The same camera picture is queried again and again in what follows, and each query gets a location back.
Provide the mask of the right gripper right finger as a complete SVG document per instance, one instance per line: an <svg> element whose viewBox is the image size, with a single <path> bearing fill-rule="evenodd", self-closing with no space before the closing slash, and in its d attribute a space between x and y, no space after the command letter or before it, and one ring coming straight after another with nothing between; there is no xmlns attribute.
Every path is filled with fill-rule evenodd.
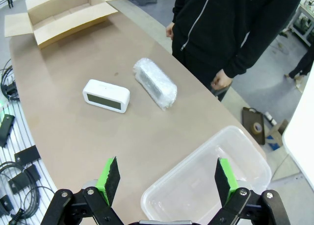
<svg viewBox="0 0 314 225"><path fill-rule="evenodd" d="M214 216L214 225L237 225L248 220L252 225L288 225L288 215L275 190L257 194L240 187L229 161L218 158L214 179L222 208Z"/></svg>

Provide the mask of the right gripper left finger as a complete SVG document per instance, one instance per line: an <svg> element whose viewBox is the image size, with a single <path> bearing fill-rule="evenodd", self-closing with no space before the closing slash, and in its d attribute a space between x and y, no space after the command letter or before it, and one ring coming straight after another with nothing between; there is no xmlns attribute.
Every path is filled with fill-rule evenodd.
<svg viewBox="0 0 314 225"><path fill-rule="evenodd" d="M93 218L96 225L122 225L112 208L120 181L116 157L108 159L96 185L77 193L69 189L55 192L48 207L48 225L80 225Z"/></svg>

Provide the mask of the white unwrapped digital clock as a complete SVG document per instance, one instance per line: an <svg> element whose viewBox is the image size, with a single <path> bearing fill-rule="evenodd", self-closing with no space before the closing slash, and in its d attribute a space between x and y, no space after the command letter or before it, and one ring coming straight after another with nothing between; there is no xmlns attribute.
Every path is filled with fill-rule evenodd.
<svg viewBox="0 0 314 225"><path fill-rule="evenodd" d="M90 79L82 91L90 105L118 113L125 113L130 101L130 91L118 85Z"/></svg>

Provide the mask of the bubble-wrapped clock with visible face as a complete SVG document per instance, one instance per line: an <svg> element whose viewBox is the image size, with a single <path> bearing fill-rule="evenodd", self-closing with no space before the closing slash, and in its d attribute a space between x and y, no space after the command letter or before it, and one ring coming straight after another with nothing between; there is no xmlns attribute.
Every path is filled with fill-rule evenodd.
<svg viewBox="0 0 314 225"><path fill-rule="evenodd" d="M151 59L141 58L133 66L133 71L135 79L163 111L173 105L177 86Z"/></svg>

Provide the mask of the person's left hand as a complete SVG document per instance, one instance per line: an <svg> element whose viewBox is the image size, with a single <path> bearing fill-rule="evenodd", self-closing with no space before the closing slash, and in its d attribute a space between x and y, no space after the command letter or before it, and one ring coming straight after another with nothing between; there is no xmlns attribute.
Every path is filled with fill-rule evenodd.
<svg viewBox="0 0 314 225"><path fill-rule="evenodd" d="M211 87L215 90L221 90L228 87L232 83L233 79L229 78L223 69L221 69L215 75L213 81L211 82Z"/></svg>

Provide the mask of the person's right hand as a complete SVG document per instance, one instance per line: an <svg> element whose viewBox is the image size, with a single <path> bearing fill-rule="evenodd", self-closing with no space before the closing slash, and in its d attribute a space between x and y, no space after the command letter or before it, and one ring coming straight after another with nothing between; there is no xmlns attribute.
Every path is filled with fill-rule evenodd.
<svg viewBox="0 0 314 225"><path fill-rule="evenodd" d="M170 38L171 40L173 40L173 26L174 23L171 22L167 27L166 27L166 37Z"/></svg>

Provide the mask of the clear plastic container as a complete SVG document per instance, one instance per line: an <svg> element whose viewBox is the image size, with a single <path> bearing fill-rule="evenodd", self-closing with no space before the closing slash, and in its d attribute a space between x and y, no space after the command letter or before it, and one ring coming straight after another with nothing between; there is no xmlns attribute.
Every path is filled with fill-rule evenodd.
<svg viewBox="0 0 314 225"><path fill-rule="evenodd" d="M214 179L218 158L229 161L239 186L257 194L266 190L272 176L266 159L242 130L228 126L143 193L141 208L148 219L207 225L221 208Z"/></svg>

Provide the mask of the brown tape roll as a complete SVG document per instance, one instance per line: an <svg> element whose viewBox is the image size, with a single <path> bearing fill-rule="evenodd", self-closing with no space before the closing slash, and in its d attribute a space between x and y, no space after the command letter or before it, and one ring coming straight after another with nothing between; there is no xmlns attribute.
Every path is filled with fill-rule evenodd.
<svg viewBox="0 0 314 225"><path fill-rule="evenodd" d="M253 133L254 135L261 134L262 131L263 131L262 125L261 125L260 123L258 123L258 122L253 123L251 129L252 129L252 133Z"/></svg>

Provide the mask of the dark tray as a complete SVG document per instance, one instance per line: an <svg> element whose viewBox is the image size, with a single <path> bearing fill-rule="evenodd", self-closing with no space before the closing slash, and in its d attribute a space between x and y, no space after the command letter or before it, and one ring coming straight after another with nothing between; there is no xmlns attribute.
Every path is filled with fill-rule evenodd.
<svg viewBox="0 0 314 225"><path fill-rule="evenodd" d="M243 107L241 111L242 116L242 125L243 127L250 133L250 135L254 138L254 140L259 145L265 144L265 130L264 130L264 119L263 114L257 111L255 108L247 108ZM261 134L254 135L252 133L252 125L253 123L258 122L262 125L263 131Z"/></svg>

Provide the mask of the small cardboard box blue print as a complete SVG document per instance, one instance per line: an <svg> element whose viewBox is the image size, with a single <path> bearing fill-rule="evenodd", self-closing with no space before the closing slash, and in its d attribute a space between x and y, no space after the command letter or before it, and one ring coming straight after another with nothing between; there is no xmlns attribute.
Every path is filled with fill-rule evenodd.
<svg viewBox="0 0 314 225"><path fill-rule="evenodd" d="M288 126L288 121L284 119L281 123L275 125L265 137L265 143L272 150L277 150L283 146L283 133Z"/></svg>

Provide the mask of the white table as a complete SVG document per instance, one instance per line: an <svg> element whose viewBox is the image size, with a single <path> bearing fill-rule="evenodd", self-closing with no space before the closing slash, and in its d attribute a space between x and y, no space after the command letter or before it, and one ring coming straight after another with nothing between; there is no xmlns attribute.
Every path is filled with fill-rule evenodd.
<svg viewBox="0 0 314 225"><path fill-rule="evenodd" d="M283 144L314 190L314 70L284 131Z"/></svg>

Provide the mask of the white slotted mounting plate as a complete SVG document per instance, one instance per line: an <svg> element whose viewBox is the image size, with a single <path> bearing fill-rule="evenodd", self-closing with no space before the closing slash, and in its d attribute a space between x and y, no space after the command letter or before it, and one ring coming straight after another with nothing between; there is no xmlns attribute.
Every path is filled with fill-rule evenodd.
<svg viewBox="0 0 314 225"><path fill-rule="evenodd" d="M35 145L35 141L30 133L30 129L24 116L22 105L19 102L0 102L0 124L5 114L15 116L15 120L7 140L7 145L5 147L0 146L0 164L14 161L14 155L16 153ZM57 190L43 160L36 160L32 164L36 166L38 174L40 175L40 179L36 181L40 192L39 208L32 217L25 220L22 219L19 225L40 225L53 197L53 193ZM11 211L13 214L15 214L21 207L27 208L31 199L29 187L21 190L16 195L12 194L8 181L20 172L19 169L7 169L0 173L0 198L3 196L9 197L9 200L13 205L13 210Z"/></svg>

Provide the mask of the bystander in dark clothes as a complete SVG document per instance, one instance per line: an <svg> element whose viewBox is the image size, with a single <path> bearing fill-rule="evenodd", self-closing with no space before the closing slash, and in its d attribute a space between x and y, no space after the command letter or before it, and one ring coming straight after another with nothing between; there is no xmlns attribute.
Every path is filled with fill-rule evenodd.
<svg viewBox="0 0 314 225"><path fill-rule="evenodd" d="M291 78L294 80L301 79L306 76L314 63L314 50L308 51L299 61L297 66L288 74L285 74L286 78Z"/></svg>

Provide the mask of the person in black jacket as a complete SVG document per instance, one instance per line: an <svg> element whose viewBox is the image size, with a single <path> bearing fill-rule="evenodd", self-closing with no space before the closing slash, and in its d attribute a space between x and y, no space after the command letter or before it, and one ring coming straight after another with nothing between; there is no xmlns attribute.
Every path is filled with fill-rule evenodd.
<svg viewBox="0 0 314 225"><path fill-rule="evenodd" d="M211 87L221 69L244 74L286 27L301 0L175 0L173 56L218 100Z"/></svg>

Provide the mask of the brown cardboard box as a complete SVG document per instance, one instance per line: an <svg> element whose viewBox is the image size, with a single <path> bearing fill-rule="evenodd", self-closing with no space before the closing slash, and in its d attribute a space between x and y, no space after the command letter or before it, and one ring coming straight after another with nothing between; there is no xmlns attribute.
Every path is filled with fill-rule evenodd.
<svg viewBox="0 0 314 225"><path fill-rule="evenodd" d="M117 12L110 1L114 0L26 0L26 13L5 16L4 36L32 34L42 49L105 21Z"/></svg>

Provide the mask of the black metal bracket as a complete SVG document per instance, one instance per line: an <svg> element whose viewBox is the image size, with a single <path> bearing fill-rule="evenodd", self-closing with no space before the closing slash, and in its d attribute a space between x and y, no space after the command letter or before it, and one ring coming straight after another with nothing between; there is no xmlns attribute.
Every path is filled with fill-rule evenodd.
<svg viewBox="0 0 314 225"><path fill-rule="evenodd" d="M15 116L5 114L0 125L0 147L5 147L13 127Z"/></svg>
<svg viewBox="0 0 314 225"><path fill-rule="evenodd" d="M35 145L16 153L14 157L15 162L22 166L26 166L27 164L31 164L41 159L40 154Z"/></svg>
<svg viewBox="0 0 314 225"><path fill-rule="evenodd" d="M26 187L34 185L40 180L40 174L35 165L31 165L24 172L19 173L14 178L8 181L11 192L16 195Z"/></svg>
<svg viewBox="0 0 314 225"><path fill-rule="evenodd" d="M8 195L4 195L0 198L0 217L3 215L9 215L13 209L14 206Z"/></svg>

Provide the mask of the grey metal frame table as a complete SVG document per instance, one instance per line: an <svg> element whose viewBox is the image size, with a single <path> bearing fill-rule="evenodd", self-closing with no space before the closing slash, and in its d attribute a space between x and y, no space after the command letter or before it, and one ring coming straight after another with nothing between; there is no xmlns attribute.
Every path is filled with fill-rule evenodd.
<svg viewBox="0 0 314 225"><path fill-rule="evenodd" d="M309 5L299 5L288 29L311 46L314 43L314 8Z"/></svg>

